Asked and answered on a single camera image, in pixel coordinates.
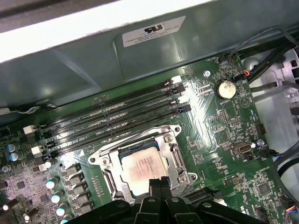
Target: metal panel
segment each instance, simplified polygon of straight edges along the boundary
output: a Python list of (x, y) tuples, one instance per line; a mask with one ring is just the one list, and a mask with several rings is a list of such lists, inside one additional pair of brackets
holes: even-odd
[[(55, 105), (66, 104), (232, 48), (263, 28), (277, 24), (290, 26), (299, 21), (298, 11), (298, 0), (209, 1), (3, 62), (0, 64), (0, 106), (45, 98)], [(97, 25), (94, 15), (90, 22)], [(186, 19), (178, 32), (123, 47), (122, 34), (183, 15)], [(7, 50), (7, 56), (11, 52), (21, 53), (24, 48), (37, 50), (40, 42), (53, 43), (51, 38), (56, 35), (65, 41), (64, 34), (80, 30), (83, 25), (69, 27), (68, 32), (46, 33), (49, 36), (40, 33), (42, 38), (33, 33), (29, 42), (19, 38), (21, 44), (16, 42), (11, 51), (6, 46), (12, 46), (8, 41), (2, 42), (1, 48)]]
[[(244, 61), (258, 62), (267, 56), (268, 52), (247, 58)], [(272, 65), (260, 78), (251, 84), (251, 87), (275, 82), (278, 78), (295, 82), (292, 74), (291, 61), (299, 64), (298, 56), (294, 50), (285, 54), (283, 63)], [(291, 114), (290, 108), (299, 106), (298, 90), (293, 88), (276, 88), (274, 90), (253, 93), (256, 108), (266, 128), (266, 137), (269, 147), (282, 153), (299, 140), (298, 118)], [(291, 167), (283, 176), (282, 180), (289, 191), (299, 198), (299, 172), (298, 166)]]

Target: chip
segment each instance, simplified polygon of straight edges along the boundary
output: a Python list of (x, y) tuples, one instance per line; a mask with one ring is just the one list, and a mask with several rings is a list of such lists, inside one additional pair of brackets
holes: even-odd
[(6, 181), (1, 181), (0, 182), (0, 189), (4, 189), (4, 188), (7, 188), (8, 187), (8, 183)]
[(22, 189), (22, 188), (24, 188), (24, 187), (25, 187), (25, 183), (24, 183), (24, 181), (18, 182), (18, 183), (17, 183), (17, 187), (18, 187), (18, 189)]
[(49, 201), (48, 195), (42, 195), (42, 196), (40, 196), (40, 199), (41, 199), (41, 202), (47, 202), (47, 201)]
[(77, 198), (78, 204), (83, 204), (85, 202), (88, 202), (88, 200), (89, 197), (87, 195), (82, 195)]
[(33, 167), (33, 168), (32, 168), (32, 171), (33, 171), (33, 172), (37, 172), (37, 171), (39, 171), (39, 168), (38, 168), (38, 167)]
[(237, 185), (239, 183), (239, 178), (238, 177), (232, 178), (232, 182), (233, 182), (233, 184)]
[(121, 177), (129, 184), (135, 196), (149, 191), (149, 179), (167, 176), (156, 147), (135, 152), (124, 157), (121, 162), (123, 169)]
[(29, 205), (31, 205), (32, 204), (32, 200), (29, 200), (29, 201), (26, 201), (25, 202), (25, 205), (27, 205), (27, 206), (29, 206)]
[(74, 192), (74, 194), (78, 195), (78, 194), (83, 193), (85, 190), (86, 190), (86, 186), (85, 186), (85, 184), (82, 184), (81, 186), (76, 186), (73, 189), (73, 192)]
[(93, 209), (93, 206), (92, 204), (87, 204), (87, 205), (84, 205), (82, 206), (79, 211), (81, 214), (85, 214), (85, 213), (88, 213), (89, 211), (91, 211)]
[(268, 183), (263, 183), (258, 186), (258, 191), (260, 192), (260, 195), (264, 195), (270, 192), (270, 187)]

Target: cable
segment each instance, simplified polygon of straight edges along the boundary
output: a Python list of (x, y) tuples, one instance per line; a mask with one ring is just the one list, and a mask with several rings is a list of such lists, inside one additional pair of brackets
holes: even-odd
[(228, 64), (237, 69), (238, 71), (246, 71), (244, 70), (243, 68), (240, 68), (238, 65), (234, 64), (232, 62), (232, 57), (233, 55), (239, 50), (241, 49), (242, 47), (244, 47), (246, 44), (250, 43), (251, 41), (253, 41), (254, 39), (264, 35), (265, 33), (268, 33), (272, 30), (278, 30), (279, 32), (281, 32), (290, 42), (292, 42), (293, 44), (299, 46), (299, 42), (296, 41), (284, 28), (282, 28), (281, 26), (273, 26), (273, 27), (269, 27), (269, 28), (266, 28), (256, 34), (254, 34), (253, 36), (251, 36), (250, 38), (248, 38), (247, 40), (243, 41), (242, 43), (240, 43), (228, 56)]
[(289, 219), (289, 213), (287, 211), (285, 211), (284, 224), (288, 224), (288, 219)]
[[(282, 81), (282, 86), (299, 90), (299, 84), (297, 84), (297, 83), (290, 83), (290, 82)], [(258, 87), (252, 87), (250, 90), (251, 90), (251, 92), (259, 92), (259, 91), (270, 90), (270, 89), (273, 89), (276, 87), (277, 87), (277, 83), (273, 82), (273, 83), (268, 83), (268, 84), (261, 85)]]
[(280, 186), (282, 192), (291, 200), (294, 201), (295, 205), (299, 207), (299, 201), (289, 192), (289, 190), (285, 187), (283, 182), (280, 179), (280, 176), (278, 174), (278, 166), (282, 164), (284, 161), (288, 160), (290, 157), (294, 156), (295, 154), (299, 153), (299, 141), (295, 143), (291, 148), (286, 150), (285, 152), (280, 154), (280, 157), (278, 157), (272, 165), (272, 172), (273, 177), (276, 180), (277, 184)]
[(278, 175), (281, 177), (290, 167), (299, 163), (299, 157), (286, 162), (279, 170)]
[(277, 83), (268, 83), (265, 85), (261, 85), (258, 87), (252, 87), (250, 88), (251, 92), (260, 92), (260, 91), (265, 91), (265, 90), (270, 90), (277, 87)]
[(251, 70), (251, 77), (248, 78), (249, 84), (259, 78), (266, 70), (268, 70), (283, 54), (293, 49), (294, 44), (289, 43), (283, 48), (278, 48), (271, 52), (264, 60), (262, 60), (253, 70)]
[(17, 113), (21, 113), (21, 114), (31, 114), (34, 113), (35, 111), (37, 111), (38, 109), (40, 109), (40, 106), (33, 106), (31, 107), (29, 110), (25, 111), (25, 112), (21, 112), (21, 111), (17, 111)]

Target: white label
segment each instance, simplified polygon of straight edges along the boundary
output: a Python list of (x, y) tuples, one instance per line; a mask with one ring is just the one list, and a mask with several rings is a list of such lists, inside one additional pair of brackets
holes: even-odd
[(123, 46), (128, 47), (160, 36), (175, 33), (180, 29), (185, 18), (186, 16), (182, 16), (125, 33), (122, 35)]

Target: white plastic part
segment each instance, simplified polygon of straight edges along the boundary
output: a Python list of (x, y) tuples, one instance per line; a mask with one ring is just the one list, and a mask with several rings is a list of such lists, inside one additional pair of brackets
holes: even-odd
[(43, 151), (43, 147), (41, 146), (35, 146), (33, 148), (31, 148), (31, 152), (33, 155), (41, 153)]
[(36, 127), (34, 125), (29, 125), (23, 128), (25, 134), (30, 134), (36, 131)]
[(182, 78), (181, 78), (181, 76), (172, 77), (171, 78), (171, 82), (172, 82), (172, 84), (181, 83), (182, 82)]
[(220, 199), (214, 199), (214, 201), (217, 202), (218, 204), (222, 204), (222, 205), (224, 205), (226, 207), (228, 206), (228, 204), (226, 204), (225, 201), (222, 198), (220, 198)]

